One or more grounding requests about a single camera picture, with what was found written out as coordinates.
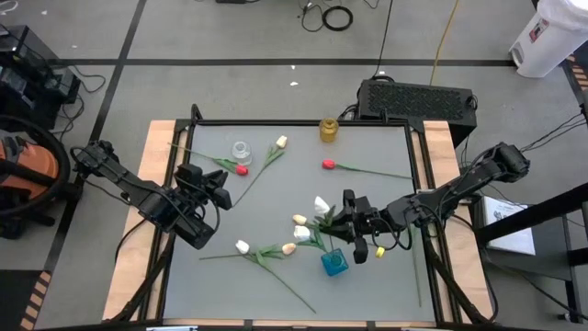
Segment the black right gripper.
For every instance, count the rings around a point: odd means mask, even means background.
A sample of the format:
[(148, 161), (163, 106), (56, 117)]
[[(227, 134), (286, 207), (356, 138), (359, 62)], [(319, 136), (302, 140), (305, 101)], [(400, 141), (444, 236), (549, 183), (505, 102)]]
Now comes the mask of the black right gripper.
[(357, 197), (352, 189), (343, 192), (343, 210), (334, 215), (327, 213), (320, 226), (325, 234), (354, 242), (359, 236), (390, 233), (391, 227), (377, 208), (372, 207), (366, 196)]

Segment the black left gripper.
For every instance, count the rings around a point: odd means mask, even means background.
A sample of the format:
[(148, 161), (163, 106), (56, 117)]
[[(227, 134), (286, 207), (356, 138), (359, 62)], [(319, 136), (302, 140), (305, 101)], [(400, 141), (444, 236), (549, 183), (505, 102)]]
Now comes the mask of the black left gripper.
[[(229, 173), (223, 170), (215, 170), (203, 175), (207, 185), (224, 185)], [(188, 192), (188, 195), (194, 200), (195, 213), (202, 219), (206, 218), (207, 215), (207, 200), (203, 200), (200, 196), (195, 193)], [(218, 187), (213, 190), (213, 200), (216, 205), (228, 211), (232, 208), (232, 199), (230, 193), (222, 188)]]

